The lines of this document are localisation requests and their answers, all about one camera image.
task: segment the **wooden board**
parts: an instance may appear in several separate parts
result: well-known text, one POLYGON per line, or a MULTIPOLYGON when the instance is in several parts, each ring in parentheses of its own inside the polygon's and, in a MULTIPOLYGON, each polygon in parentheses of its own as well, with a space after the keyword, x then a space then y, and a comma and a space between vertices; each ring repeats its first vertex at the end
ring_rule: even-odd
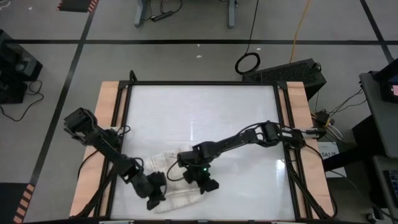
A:
MULTIPOLYGON (((98 119, 98 124, 104 128, 110 127, 111 125, 118 85, 119 82, 103 82, 101 86, 101 91, 99 93, 97 107, 95 110, 95 116, 98 119)), ((312 120, 303 83, 288 82, 287 86, 295 126, 297 128, 311 128, 312 120)), ((286 121, 285 124, 289 124, 287 121, 287 112, 285 109, 283 92, 280 91, 279 93, 282 104, 282 114, 284 116, 284 120, 286 121)), ((121 109, 118 113, 117 126, 119 126, 121 121, 125 97, 126 92, 124 91, 121 99, 121 109)), ((308 139, 307 144, 318 150, 318 143, 316 140, 308 139)), ((89 156, 93 151, 93 148, 87 147, 84 158, 89 156)), ((332 215, 333 206, 331 204, 330 194, 321 159, 310 149, 305 148, 302 149, 302 161, 308 190, 314 196, 315 200, 317 200, 319 205, 327 212, 327 214, 332 215)), ((103 162, 104 157, 100 153, 97 153, 82 168, 76 187, 75 197, 72 203, 72 208, 70 210, 71 216, 79 213, 97 190, 100 182, 103 162)), ((300 214, 303 218, 305 218, 303 196, 297 187, 296 189, 300 214)), ((104 194, 103 206, 101 206, 102 209, 100 211, 100 215, 105 214, 108 195, 109 189, 104 194)))

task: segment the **white tabletop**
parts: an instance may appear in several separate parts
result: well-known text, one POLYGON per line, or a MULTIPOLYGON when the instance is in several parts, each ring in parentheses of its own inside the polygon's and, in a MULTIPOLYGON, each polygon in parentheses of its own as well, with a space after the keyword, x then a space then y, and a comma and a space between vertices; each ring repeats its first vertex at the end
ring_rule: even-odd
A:
MULTIPOLYGON (((278 122, 273 86, 133 86, 122 153, 150 157, 181 145, 219 141, 244 127, 278 122)), ((282 145, 246 145, 211 163, 220 188, 193 205, 146 210, 132 185, 116 184, 111 218, 294 220, 282 145)))

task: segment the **black floor line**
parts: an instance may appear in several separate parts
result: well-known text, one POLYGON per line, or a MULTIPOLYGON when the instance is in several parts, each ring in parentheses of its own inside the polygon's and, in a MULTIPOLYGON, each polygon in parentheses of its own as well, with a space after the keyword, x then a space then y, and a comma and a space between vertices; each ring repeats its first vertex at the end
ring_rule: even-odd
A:
POLYGON ((32 177, 30 178, 30 183, 33 185, 36 185, 37 181, 39 180, 39 176, 42 171, 45 158, 47 157, 47 153, 49 151, 50 144, 51 144, 52 138, 54 136, 55 129, 56 129, 58 121, 60 119, 63 105, 65 104, 65 99, 67 98, 67 94, 68 94, 68 90, 70 88, 70 84, 72 82, 72 78, 75 74, 76 66, 80 59, 81 51, 83 50, 84 41, 87 38, 88 31, 90 29, 91 23, 93 22, 94 14, 95 14, 95 9, 92 13, 90 13, 90 15, 87 18, 85 28, 83 30, 79 44, 78 44, 76 52, 75 52, 75 56, 73 57, 67 78, 65 80, 65 83, 63 84, 60 98, 58 99, 57 107, 56 107, 54 114, 52 116, 52 119, 51 119, 50 127, 47 131, 47 134, 45 135, 43 146, 40 150, 40 154, 37 159, 35 168, 33 170, 32 177))
MULTIPOLYGON (((80 40, 9 40, 17 44, 79 44, 80 40)), ((249 40, 198 39, 198 40, 85 40, 84 44, 135 45, 135 44, 248 44, 249 40)), ((252 40, 252 44, 292 45, 293 40, 252 40)), ((378 40, 298 40, 297 45, 380 45, 378 40)))
POLYGON ((370 10, 368 4, 366 3, 365 0, 360 0, 360 2, 362 4, 363 9, 365 10, 365 13, 366 13, 366 16, 369 19, 369 22, 371 23, 371 26, 373 28, 373 31, 374 31, 377 39, 380 41, 381 49, 383 50, 384 55, 386 56, 388 63, 391 63, 394 60, 394 58, 392 57, 391 52, 388 49, 386 41, 384 41, 384 38, 381 35, 379 27, 377 26, 376 21, 373 18, 373 15, 371 13, 371 10, 370 10))

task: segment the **gray floor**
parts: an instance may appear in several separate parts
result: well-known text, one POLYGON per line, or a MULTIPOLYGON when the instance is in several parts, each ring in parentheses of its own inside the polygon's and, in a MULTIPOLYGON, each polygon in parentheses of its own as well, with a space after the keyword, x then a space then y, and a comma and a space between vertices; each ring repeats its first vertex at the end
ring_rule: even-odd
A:
MULTIPOLYGON (((398 2, 367 2, 384 38, 398 40, 394 23, 398 2)), ((226 3, 217 0, 186 0, 176 15, 156 23, 146 22, 136 29, 133 23, 135 1, 101 0, 87 39, 247 39, 256 2, 241 0, 239 3, 235 29, 226 28, 226 3)), ((261 1, 253 39, 292 40, 305 3, 304 0, 261 1)), ((0 29, 15 39, 80 39, 88 15, 57 12, 57 4, 58 1, 53 0, 13 0, 8 8, 0 11, 0 29)), ((165 7, 178 7, 178 1, 168 0, 165 7)), ((152 3, 152 12, 159 13, 157 1, 152 3)), ((298 39, 377 40, 357 0, 314 0, 298 39)), ((0 182, 29 181, 76 51, 76 45, 72 44, 23 47, 44 65, 39 79, 44 83, 45 99, 33 106, 20 123, 0 116, 3 133, 0 182)), ((63 131, 62 118, 78 107, 94 110, 101 82, 127 79, 131 69, 140 80, 239 80, 234 64, 246 47, 237 44, 85 45, 25 220, 33 222, 68 216, 84 147, 63 131)), ((287 63, 291 47, 252 45, 251 51, 260 54, 261 68, 267 68, 287 63)), ((398 57, 398 46, 389 46, 389 49, 393 57, 398 57)), ((357 92, 361 72, 387 65, 378 45, 298 45, 295 60, 306 58, 321 63, 328 81, 320 91, 318 110, 333 109, 357 92)), ((249 68, 253 63, 247 60, 243 67, 249 68)), ((363 95, 358 96, 350 103, 363 98, 363 95)), ((5 109, 19 116, 33 100, 34 96, 26 97, 23 104, 5 106, 5 109)), ((315 109, 314 99, 310 107, 315 109)), ((369 114, 366 104, 351 107, 335 115, 336 127, 349 139, 349 130, 369 114)), ((366 177, 357 175, 361 169, 361 164, 347 168, 349 177, 358 185, 366 182, 366 177)), ((338 218, 365 222, 364 214, 370 211, 370 206, 364 205, 364 199, 343 180, 330 180, 329 183, 338 203, 338 218)))

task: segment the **black metal frame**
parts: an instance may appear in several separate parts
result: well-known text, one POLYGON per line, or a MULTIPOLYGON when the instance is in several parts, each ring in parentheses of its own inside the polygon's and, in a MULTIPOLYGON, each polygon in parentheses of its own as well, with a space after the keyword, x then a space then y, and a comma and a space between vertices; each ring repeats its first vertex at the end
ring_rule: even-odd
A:
MULTIPOLYGON (((275 101, 277 104, 277 113, 278 113, 278 117, 279 117, 279 123, 284 124, 284 117, 282 114, 282 105, 280 103, 280 95, 279 95, 279 88, 281 88, 284 93, 284 100, 285 100, 289 125, 291 127, 294 127, 294 119, 293 119, 292 108, 291 108, 290 99, 289 99, 289 92, 287 91, 286 82, 264 82, 264 83, 191 82, 191 81, 159 81, 159 82, 155 81, 155 82, 153 82, 153 81, 137 81, 134 74, 133 74, 133 76, 131 76, 131 80, 119 82, 118 93, 117 93, 117 97, 116 97, 116 103, 114 106, 113 118, 112 118, 112 123, 111 123, 112 126, 116 125, 116 122, 118 119, 118 114, 119 114, 119 109, 120 109, 120 104, 121 104, 122 92, 125 88, 127 88, 127 95, 126 95, 126 101, 124 102, 121 126, 126 125, 127 112, 129 110, 129 102, 130 102, 130 98, 131 98, 132 86, 134 86, 134 85, 219 85, 219 86, 223 86, 223 85, 236 85, 236 86, 267 85, 267 86, 273 86, 274 93, 275 93, 275 101)), ((285 144, 283 145, 283 148, 284 148, 284 154, 285 154, 286 161, 291 161, 290 149, 285 144)), ((295 159, 297 161, 297 168, 298 168, 297 173, 299 174, 301 181, 306 186, 300 151, 295 151, 294 153, 295 153, 295 159)), ((105 160, 104 164, 103 164, 103 170, 101 173, 100 184, 102 184, 104 182, 106 174, 108 173, 108 169, 109 169, 109 161, 105 160)), ((112 206, 113 206, 115 186, 116 186, 116 178, 114 178, 111 181, 108 204, 107 204, 106 213, 105 213, 105 217, 108 217, 108 218, 110 217, 112 206)), ((316 220, 312 219, 312 209, 311 209, 306 198, 304 198, 304 203, 305 203, 305 210, 306 210, 307 218, 304 219, 300 216, 300 209, 299 209, 299 204, 298 204, 298 200, 297 200, 298 198, 297 198, 296 186, 295 186, 294 180, 290 176, 289 176, 289 187, 290 187, 290 193, 292 194, 292 205, 293 205, 296 222, 300 222, 300 221, 308 222, 309 220, 311 220, 312 222, 316 223, 318 221, 318 219, 316 219, 316 220)), ((95 207, 94 217, 98 217, 100 215, 101 204, 102 204, 102 198, 99 200, 99 202, 97 203, 97 206, 95 207)), ((147 223, 147 222, 154 222, 154 220, 139 220, 139 222, 147 223)), ((175 221, 171 221, 171 220, 160 221, 159 220, 159 223, 171 223, 171 222, 175 222, 175 221)))

